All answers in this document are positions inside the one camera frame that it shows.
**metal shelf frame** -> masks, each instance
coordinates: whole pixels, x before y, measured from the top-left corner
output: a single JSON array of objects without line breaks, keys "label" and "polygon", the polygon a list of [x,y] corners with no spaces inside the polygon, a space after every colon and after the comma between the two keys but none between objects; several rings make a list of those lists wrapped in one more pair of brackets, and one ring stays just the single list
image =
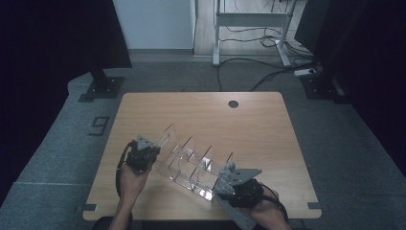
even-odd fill
[{"label": "metal shelf frame", "polygon": [[289,30],[290,22],[295,11],[297,0],[292,0],[288,12],[260,12],[260,13],[245,13],[245,12],[221,12],[221,0],[216,1],[216,10],[214,18],[214,44],[213,44],[213,65],[218,66],[220,63],[220,43],[219,31],[220,27],[281,27],[281,38],[276,40],[276,47],[281,57],[284,66],[290,66],[290,61],[286,51],[283,48],[286,34]]}]

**dark background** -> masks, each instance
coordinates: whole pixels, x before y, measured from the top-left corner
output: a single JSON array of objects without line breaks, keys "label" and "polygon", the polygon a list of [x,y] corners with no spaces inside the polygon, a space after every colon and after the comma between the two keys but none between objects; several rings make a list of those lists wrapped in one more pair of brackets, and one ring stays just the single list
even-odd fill
[{"label": "dark background", "polygon": [[295,38],[336,78],[406,175],[406,17],[399,1],[308,0]]},{"label": "dark background", "polygon": [[89,62],[131,63],[109,0],[8,1],[0,23],[3,202],[63,107],[68,81],[89,72]]}]

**human hand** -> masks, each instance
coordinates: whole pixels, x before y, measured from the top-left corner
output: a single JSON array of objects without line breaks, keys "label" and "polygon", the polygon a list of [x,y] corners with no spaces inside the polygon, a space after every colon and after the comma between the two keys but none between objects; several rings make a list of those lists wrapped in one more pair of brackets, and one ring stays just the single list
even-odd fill
[{"label": "human hand", "polygon": [[[279,194],[267,188],[266,186],[262,186],[263,188],[263,195],[269,196],[275,199],[279,199]],[[268,200],[261,200],[254,208],[252,209],[241,209],[257,221],[262,227],[266,229],[272,230],[290,230],[290,226],[286,223],[283,218],[283,213],[281,209],[273,202]]]},{"label": "human hand", "polygon": [[151,171],[151,166],[144,172],[134,172],[129,166],[124,163],[121,169],[120,176],[120,191],[121,197],[124,200],[135,202],[138,195],[146,186],[147,177]]}]

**stand base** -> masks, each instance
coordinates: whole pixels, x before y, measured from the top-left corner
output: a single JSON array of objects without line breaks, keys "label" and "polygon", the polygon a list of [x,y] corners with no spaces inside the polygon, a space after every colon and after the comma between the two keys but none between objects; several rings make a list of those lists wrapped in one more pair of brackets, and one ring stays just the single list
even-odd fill
[{"label": "stand base", "polygon": [[339,83],[333,79],[326,89],[320,89],[320,78],[301,77],[304,92],[310,100],[334,100],[336,104],[350,104],[349,97],[344,93]]},{"label": "stand base", "polygon": [[308,99],[311,100],[334,100],[338,97],[337,91],[334,86],[331,84],[327,89],[320,90],[318,89],[319,78],[310,78],[302,77],[301,83],[304,87],[304,92],[307,95]]},{"label": "stand base", "polygon": [[93,80],[87,92],[82,94],[79,103],[92,103],[95,99],[115,99],[122,87],[124,77],[107,77],[107,87],[99,88]]}]

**table grommet hole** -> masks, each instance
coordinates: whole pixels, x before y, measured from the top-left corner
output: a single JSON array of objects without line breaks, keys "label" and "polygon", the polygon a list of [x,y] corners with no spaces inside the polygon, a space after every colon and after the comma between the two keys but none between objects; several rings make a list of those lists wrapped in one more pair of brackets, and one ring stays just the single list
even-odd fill
[{"label": "table grommet hole", "polygon": [[237,101],[229,101],[229,106],[231,108],[237,108],[238,107],[238,102]]}]

